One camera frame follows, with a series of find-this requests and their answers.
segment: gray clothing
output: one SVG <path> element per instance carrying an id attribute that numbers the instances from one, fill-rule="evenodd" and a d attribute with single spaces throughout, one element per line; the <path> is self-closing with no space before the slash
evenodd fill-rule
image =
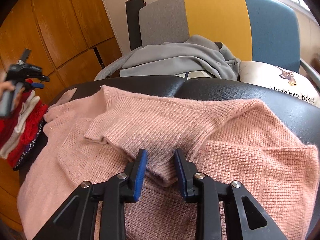
<path id="1" fill-rule="evenodd" d="M 240 62 L 223 43 L 193 35 L 184 43 L 165 42 L 136 50 L 123 65 L 120 76 L 177 75 L 206 70 L 217 78 L 237 80 Z"/>
<path id="2" fill-rule="evenodd" d="M 123 64 L 131 57 L 133 53 L 135 53 L 138 49 L 141 49 L 142 47 L 138 47 L 134 49 L 133 51 L 130 51 L 127 55 L 122 56 L 121 58 L 118 58 L 111 64 L 109 64 L 107 67 L 102 69 L 94 78 L 94 80 L 100 80 L 100 79 L 105 79 L 107 76 L 111 76 L 113 72 L 118 70 L 123 66 Z"/>

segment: red clothing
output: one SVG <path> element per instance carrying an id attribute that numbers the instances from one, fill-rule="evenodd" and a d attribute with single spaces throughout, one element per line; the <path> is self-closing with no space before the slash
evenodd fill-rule
<path id="1" fill-rule="evenodd" d="M 39 122 L 48 109 L 47 105 L 42 105 L 39 101 L 31 114 L 26 119 L 26 126 L 23 134 L 20 136 L 19 143 L 13 151 L 9 153 L 7 162 L 13 168 L 19 160 L 26 146 L 35 138 L 38 132 Z"/>
<path id="2" fill-rule="evenodd" d="M 13 111 L 10 118 L 0 119 L 0 149 L 7 142 L 7 140 L 9 140 L 14 127 L 18 123 L 18 116 L 22 108 L 22 103 L 24 103 L 28 99 L 28 97 L 30 96 L 30 93 L 31 91 L 22 94 L 20 103 L 17 106 L 17 108 Z"/>

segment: clothing pile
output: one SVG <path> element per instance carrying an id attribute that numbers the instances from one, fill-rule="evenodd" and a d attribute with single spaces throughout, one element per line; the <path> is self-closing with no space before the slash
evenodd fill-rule
<path id="1" fill-rule="evenodd" d="M 45 124 L 43 115 L 48 106 L 35 91 L 22 94 L 22 98 L 8 119 L 0 119 L 0 157 L 17 171 L 28 158 Z"/>
<path id="2" fill-rule="evenodd" d="M 258 99 L 195 101 L 102 86 L 52 107 L 44 119 L 48 143 L 18 195 L 28 240 L 82 181 L 108 180 L 140 148 L 148 151 L 147 177 L 139 202 L 125 205 L 127 239 L 195 238 L 196 205 L 182 202 L 176 183 L 177 148 L 213 179 L 241 181 L 288 239 L 305 239 L 319 182 L 317 148 L 303 145 Z"/>
<path id="3" fill-rule="evenodd" d="M 122 67 L 120 77 L 177 75 L 185 78 L 215 77 L 238 80 L 241 60 L 221 42 L 193 35 L 182 43 L 164 42 L 131 51 L 99 72 L 103 79 Z"/>

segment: sweater pocket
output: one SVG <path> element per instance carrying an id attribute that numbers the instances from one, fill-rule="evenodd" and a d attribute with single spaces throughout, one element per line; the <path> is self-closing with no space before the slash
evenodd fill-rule
<path id="1" fill-rule="evenodd" d="M 91 118 L 79 118 L 62 143 L 57 162 L 74 186 L 88 180 L 99 183 L 122 172 L 127 163 L 125 155 L 110 145 L 84 137 Z"/>

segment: blue gripper pad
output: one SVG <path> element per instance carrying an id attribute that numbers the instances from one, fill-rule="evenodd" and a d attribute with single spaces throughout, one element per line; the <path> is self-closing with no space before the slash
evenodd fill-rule
<path id="1" fill-rule="evenodd" d="M 31 86 L 33 87 L 33 88 L 44 88 L 44 84 L 42 84 L 42 83 L 31 83 Z"/>
<path id="2" fill-rule="evenodd" d="M 186 176 L 183 171 L 183 167 L 182 167 L 182 163 L 180 160 L 178 150 L 174 151 L 174 166 L 176 168 L 176 174 L 177 174 L 177 178 L 178 178 L 180 194 L 185 199 L 187 197 L 187 188 L 186 188 L 187 180 L 186 180 Z"/>
<path id="3" fill-rule="evenodd" d="M 135 184 L 133 188 L 133 199 L 138 201 L 141 196 L 142 184 L 144 179 L 144 173 L 146 172 L 147 166 L 147 151 L 145 149 L 140 149 L 135 162 L 139 163 L 137 176 L 135 179 Z"/>

